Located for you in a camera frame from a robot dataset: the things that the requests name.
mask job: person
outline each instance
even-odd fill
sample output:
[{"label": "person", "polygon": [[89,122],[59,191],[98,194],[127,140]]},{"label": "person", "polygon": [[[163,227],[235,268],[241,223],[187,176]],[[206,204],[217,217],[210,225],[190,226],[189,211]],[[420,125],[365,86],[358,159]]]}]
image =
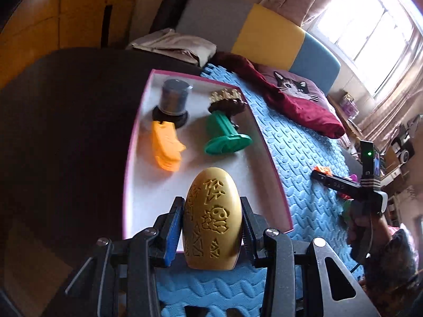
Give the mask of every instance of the person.
[{"label": "person", "polygon": [[357,227],[373,227],[370,255],[364,261],[363,290],[382,317],[398,316],[409,308],[421,291],[418,282],[418,253],[405,225],[388,226],[384,216],[350,218],[347,243],[356,240]]}]

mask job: green plastic toy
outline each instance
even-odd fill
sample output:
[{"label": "green plastic toy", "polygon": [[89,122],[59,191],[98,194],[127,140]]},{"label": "green plastic toy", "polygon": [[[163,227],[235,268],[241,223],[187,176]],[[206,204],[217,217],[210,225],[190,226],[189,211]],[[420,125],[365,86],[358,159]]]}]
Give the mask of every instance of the green plastic toy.
[{"label": "green plastic toy", "polygon": [[239,134],[221,111],[214,111],[207,119],[207,132],[211,140],[204,151],[209,155],[240,151],[252,143],[250,136]]}]

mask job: cat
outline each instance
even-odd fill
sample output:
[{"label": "cat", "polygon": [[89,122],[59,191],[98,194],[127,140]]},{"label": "cat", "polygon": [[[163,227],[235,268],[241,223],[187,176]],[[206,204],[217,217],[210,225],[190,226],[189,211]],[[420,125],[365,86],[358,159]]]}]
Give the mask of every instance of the cat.
[{"label": "cat", "polygon": [[273,72],[274,78],[276,79],[278,88],[291,96],[300,97],[302,99],[319,101],[319,97],[315,94],[310,94],[307,87],[307,82],[305,81],[294,81],[290,78],[285,78],[283,75],[277,71]]}]

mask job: gold egg-shaped object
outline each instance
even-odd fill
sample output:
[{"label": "gold egg-shaped object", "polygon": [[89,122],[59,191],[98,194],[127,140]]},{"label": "gold egg-shaped object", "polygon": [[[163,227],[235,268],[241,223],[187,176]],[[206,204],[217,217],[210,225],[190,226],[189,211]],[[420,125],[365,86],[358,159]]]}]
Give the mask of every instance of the gold egg-shaped object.
[{"label": "gold egg-shaped object", "polygon": [[231,270],[240,253],[242,209],[231,176],[207,168],[192,182],[183,211],[183,251],[189,267]]}]

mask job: headboard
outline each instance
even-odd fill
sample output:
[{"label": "headboard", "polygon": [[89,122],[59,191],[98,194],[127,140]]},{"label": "headboard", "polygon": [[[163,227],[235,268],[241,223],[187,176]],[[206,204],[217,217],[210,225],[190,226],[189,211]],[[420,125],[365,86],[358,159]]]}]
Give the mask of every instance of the headboard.
[{"label": "headboard", "polygon": [[325,94],[339,73],[339,61],[316,38],[247,0],[188,0],[176,31],[207,39],[218,51],[308,78]]}]

